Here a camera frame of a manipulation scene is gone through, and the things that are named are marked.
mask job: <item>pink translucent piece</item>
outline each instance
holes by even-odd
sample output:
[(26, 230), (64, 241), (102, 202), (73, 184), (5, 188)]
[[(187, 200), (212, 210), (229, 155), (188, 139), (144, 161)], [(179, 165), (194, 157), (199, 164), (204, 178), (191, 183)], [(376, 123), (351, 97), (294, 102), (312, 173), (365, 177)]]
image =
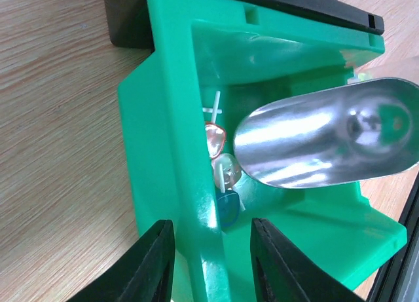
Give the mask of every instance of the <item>pink translucent piece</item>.
[(242, 177), (242, 169), (240, 168), (237, 159), (229, 153), (219, 155), (215, 160), (212, 160), (211, 163), (214, 170), (214, 182), (218, 188), (220, 188), (220, 178), (216, 170), (219, 164), (223, 165), (225, 189), (231, 189)]
[(208, 153), (211, 159), (217, 158), (223, 151), (227, 139), (225, 129), (214, 124), (205, 124), (205, 133), (207, 135)]

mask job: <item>wood grain surface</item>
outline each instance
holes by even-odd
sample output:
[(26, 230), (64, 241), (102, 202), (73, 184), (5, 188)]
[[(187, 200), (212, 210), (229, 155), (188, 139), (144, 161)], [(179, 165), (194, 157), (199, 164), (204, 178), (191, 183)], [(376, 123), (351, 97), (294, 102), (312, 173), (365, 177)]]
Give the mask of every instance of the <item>wood grain surface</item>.
[[(341, 1), (384, 17), (372, 65), (419, 55), (419, 0)], [(0, 0), (0, 301), (65, 301), (137, 240), (117, 85), (147, 55), (112, 46), (103, 0)], [(417, 173), (363, 193), (397, 219)]]

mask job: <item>green container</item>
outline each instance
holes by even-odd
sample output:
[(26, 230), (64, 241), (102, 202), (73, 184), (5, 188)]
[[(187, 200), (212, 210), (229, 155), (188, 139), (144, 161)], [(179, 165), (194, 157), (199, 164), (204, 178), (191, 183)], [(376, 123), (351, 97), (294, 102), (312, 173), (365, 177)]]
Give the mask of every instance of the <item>green container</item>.
[(315, 264), (354, 289), (406, 243), (405, 228), (371, 208), (358, 183), (277, 189), (242, 176), (246, 210), (228, 229), (217, 218), (205, 121), (221, 91), (217, 124), (232, 153), (238, 123), (258, 107), (345, 85), (384, 51), (381, 36), (235, 0), (147, 0), (155, 51), (119, 86), (137, 225), (175, 226), (172, 299), (255, 301), (251, 218), (269, 219)]

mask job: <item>metal scoop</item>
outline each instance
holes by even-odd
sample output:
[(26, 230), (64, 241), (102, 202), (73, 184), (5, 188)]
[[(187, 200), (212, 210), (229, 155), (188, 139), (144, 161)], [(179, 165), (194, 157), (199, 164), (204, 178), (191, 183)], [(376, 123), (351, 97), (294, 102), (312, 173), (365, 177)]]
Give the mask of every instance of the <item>metal scoop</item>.
[(322, 187), (402, 172), (419, 161), (419, 86), (384, 78), (267, 104), (246, 117), (234, 154), (274, 187)]

